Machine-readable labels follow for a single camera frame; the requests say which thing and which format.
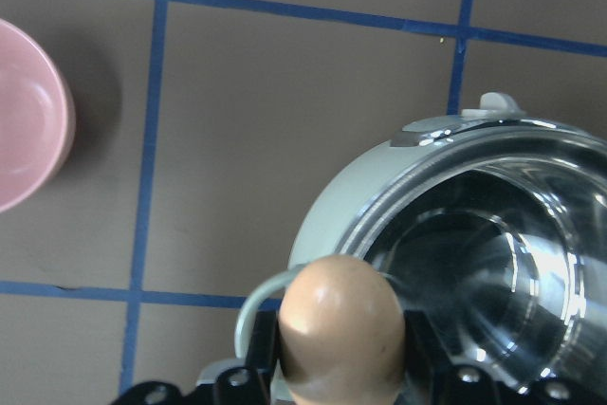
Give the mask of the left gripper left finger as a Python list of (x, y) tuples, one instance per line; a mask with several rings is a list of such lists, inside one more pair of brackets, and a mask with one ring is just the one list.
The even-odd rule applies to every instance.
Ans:
[(256, 314), (245, 359), (184, 394), (171, 383), (147, 381), (114, 400), (116, 404), (269, 404), (279, 357), (276, 312)]

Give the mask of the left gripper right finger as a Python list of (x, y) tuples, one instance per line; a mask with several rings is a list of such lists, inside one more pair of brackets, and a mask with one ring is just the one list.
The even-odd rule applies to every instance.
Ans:
[(520, 393), (478, 364), (452, 361), (425, 313), (407, 310), (404, 404), (604, 404), (606, 399), (565, 377), (542, 378)]

